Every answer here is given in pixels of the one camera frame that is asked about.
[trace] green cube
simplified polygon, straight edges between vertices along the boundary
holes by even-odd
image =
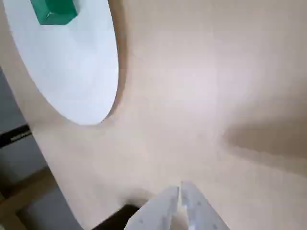
[[[41,25],[66,25],[77,16],[72,0],[31,0]]]

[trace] light wooden surface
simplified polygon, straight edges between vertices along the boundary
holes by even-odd
[[[307,1],[110,5],[120,90],[97,126],[46,103],[0,8],[0,65],[80,224],[191,180],[231,229],[306,229]]]

